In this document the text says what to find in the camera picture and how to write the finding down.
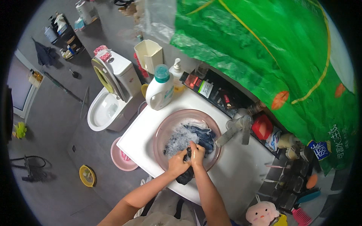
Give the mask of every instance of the forearm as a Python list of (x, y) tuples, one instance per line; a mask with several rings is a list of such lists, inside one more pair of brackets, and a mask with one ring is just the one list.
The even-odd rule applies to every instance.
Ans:
[(166, 187), (171, 181), (176, 179), (176, 177), (177, 176), (174, 176), (166, 171), (160, 176), (151, 180), (150, 182), (131, 191), (122, 200), (130, 206), (140, 209), (144, 207), (153, 197), (157, 195), (158, 192)]
[(139, 209), (144, 207), (159, 191), (176, 179), (176, 177), (177, 176), (173, 176), (169, 172), (164, 172), (150, 182), (131, 191), (117, 203), (98, 226), (118, 226), (133, 219), (133, 216)]
[(208, 225), (231, 225), (224, 202), (203, 166), (193, 167)]

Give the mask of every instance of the water tap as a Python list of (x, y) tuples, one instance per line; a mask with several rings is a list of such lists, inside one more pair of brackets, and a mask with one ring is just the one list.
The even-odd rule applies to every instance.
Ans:
[(252, 126), (252, 117), (244, 114), (244, 108), (238, 110), (234, 118), (227, 122), (227, 131), (219, 137), (215, 143), (220, 148), (224, 146), (235, 134), (242, 133), (241, 144), (248, 145)]

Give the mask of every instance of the soap suds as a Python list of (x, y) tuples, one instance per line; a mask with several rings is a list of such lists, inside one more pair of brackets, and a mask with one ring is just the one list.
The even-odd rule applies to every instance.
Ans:
[[(185, 118), (182, 122), (175, 125), (170, 134), (170, 139), (168, 140), (167, 144), (165, 145), (165, 149), (163, 150), (163, 154), (170, 159), (172, 156), (174, 156), (177, 152), (184, 150), (187, 148), (187, 146), (190, 144), (190, 141), (195, 142), (195, 144), (198, 144), (199, 137), (195, 134), (190, 132), (188, 129), (184, 127), (184, 125), (192, 125), (192, 124), (199, 124), (200, 121), (193, 119), (193, 118)], [(212, 154), (205, 154), (204, 163), (209, 162), (212, 160), (213, 155)]]

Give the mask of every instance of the person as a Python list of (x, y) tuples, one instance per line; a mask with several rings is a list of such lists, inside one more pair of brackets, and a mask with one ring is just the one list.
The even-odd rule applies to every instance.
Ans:
[(186, 172), (192, 166), (202, 209), (208, 226), (231, 226), (224, 202), (207, 174), (202, 161), (205, 148), (190, 141), (191, 160), (184, 162), (187, 150), (179, 151), (168, 161), (168, 170), (127, 194), (98, 226), (190, 226), (194, 223), (174, 216), (154, 212), (148, 216), (133, 218), (135, 213), (144, 207), (158, 192)]

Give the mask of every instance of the toilet lid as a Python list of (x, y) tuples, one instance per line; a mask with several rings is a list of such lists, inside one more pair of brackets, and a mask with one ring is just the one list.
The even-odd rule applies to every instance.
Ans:
[(94, 71), (97, 74), (98, 79), (101, 81), (102, 85), (108, 90), (108, 92), (117, 95), (121, 100), (124, 100), (124, 94), (121, 91), (120, 86), (115, 81), (115, 77), (112, 72), (100, 62), (100, 59), (93, 58), (91, 60)]

